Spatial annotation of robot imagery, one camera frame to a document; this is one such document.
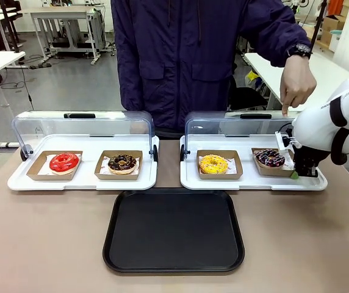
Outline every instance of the jacket pocket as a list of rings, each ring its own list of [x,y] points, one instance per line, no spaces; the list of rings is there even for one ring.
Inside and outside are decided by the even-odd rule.
[[[231,75],[229,62],[192,64],[192,110],[225,111]]]
[[[165,66],[155,61],[140,61],[139,72],[142,78],[143,102],[145,110],[151,114],[161,112],[165,104]]]

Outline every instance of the red glazed donut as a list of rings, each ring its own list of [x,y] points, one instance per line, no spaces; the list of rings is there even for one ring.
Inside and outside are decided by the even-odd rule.
[[[55,174],[64,175],[71,173],[79,162],[78,157],[72,153],[58,154],[50,161],[50,169]]]

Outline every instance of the donut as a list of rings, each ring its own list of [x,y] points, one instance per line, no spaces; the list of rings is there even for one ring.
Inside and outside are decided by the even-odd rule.
[[[130,174],[137,167],[137,160],[129,154],[119,154],[109,159],[108,168],[116,175]]]
[[[264,168],[280,168],[286,160],[278,151],[271,149],[258,151],[255,156]]]
[[[215,154],[202,157],[200,162],[200,170],[204,174],[225,174],[228,167],[228,162]]]
[[[76,168],[79,162],[78,157],[72,153],[58,154],[50,161],[50,169],[54,174],[66,175]]]

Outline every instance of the cardboard food tray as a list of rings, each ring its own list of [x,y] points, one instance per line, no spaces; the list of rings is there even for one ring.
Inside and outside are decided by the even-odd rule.
[[[80,154],[81,158],[78,161],[77,166],[74,170],[66,175],[38,175],[38,172],[41,170],[42,166],[47,161],[47,156],[52,154],[63,154],[63,153],[72,153],[72,154]],[[71,181],[76,174],[79,164],[82,162],[82,151],[42,151],[39,157],[32,164],[30,169],[27,172],[27,176],[35,181]]]
[[[199,164],[199,157],[204,157],[209,154],[215,154],[217,156],[221,156],[225,159],[234,159],[234,162],[236,163],[236,170],[237,172],[235,174],[203,174],[200,172],[200,164]],[[242,164],[240,157],[238,155],[237,151],[231,150],[231,151],[224,151],[224,150],[198,150],[196,152],[196,164],[198,166],[198,174],[200,176],[200,179],[206,179],[206,180],[212,180],[212,179],[240,179],[242,176],[243,170],[242,170]]]
[[[283,170],[279,168],[265,168],[257,159],[254,153],[262,150],[274,150],[279,151],[277,148],[252,148],[252,155],[253,159],[256,163],[256,167],[259,170],[260,175],[264,176],[280,176],[280,177],[291,177],[292,173],[294,173],[294,170]],[[289,150],[289,154],[291,159],[294,158],[294,154],[292,151]]]
[[[137,174],[116,175],[116,174],[100,174],[101,164],[104,157],[114,157],[119,154],[128,154],[134,158],[139,158],[139,171]],[[95,168],[95,175],[100,180],[137,180],[142,167],[142,151],[103,151]]]

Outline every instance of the chocolate glazed donut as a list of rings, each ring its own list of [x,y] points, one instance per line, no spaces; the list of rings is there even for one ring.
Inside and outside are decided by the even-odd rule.
[[[256,153],[256,159],[270,168],[278,168],[284,165],[285,158],[275,150],[262,150]]]
[[[128,154],[120,154],[109,159],[108,167],[112,173],[128,174],[134,171],[137,160]]]

